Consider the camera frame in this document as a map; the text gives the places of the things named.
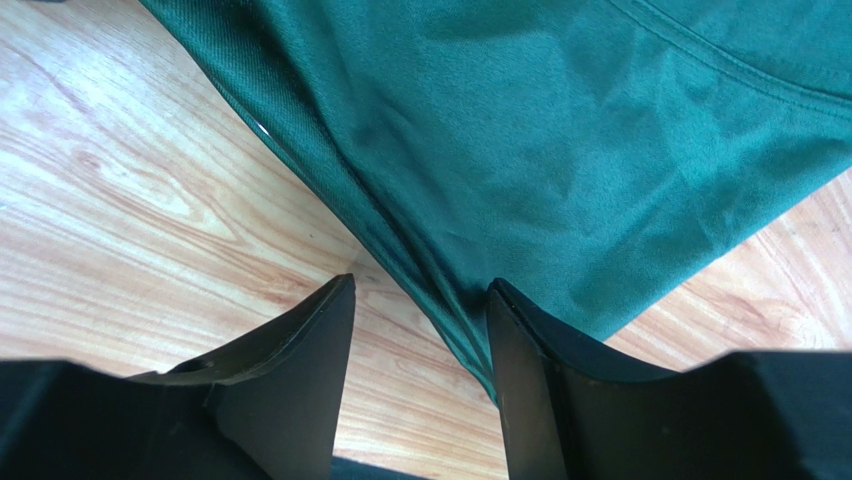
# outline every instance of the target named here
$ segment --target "floor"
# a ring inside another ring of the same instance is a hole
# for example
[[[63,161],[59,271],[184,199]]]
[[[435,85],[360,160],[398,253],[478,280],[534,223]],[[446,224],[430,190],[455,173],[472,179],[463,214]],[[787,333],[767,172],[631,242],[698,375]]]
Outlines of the floor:
[[[352,272],[336,454],[506,478],[497,410],[429,321],[133,0],[0,9],[0,355],[166,370]],[[673,368],[852,349],[852,171],[609,344]]]

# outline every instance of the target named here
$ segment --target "green fabric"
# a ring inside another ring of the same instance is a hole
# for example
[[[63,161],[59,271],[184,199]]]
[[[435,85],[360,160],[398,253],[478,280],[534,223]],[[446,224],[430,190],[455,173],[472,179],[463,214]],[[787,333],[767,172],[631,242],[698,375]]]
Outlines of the green fabric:
[[[852,164],[845,1],[143,3],[492,394],[495,277],[603,339]]]

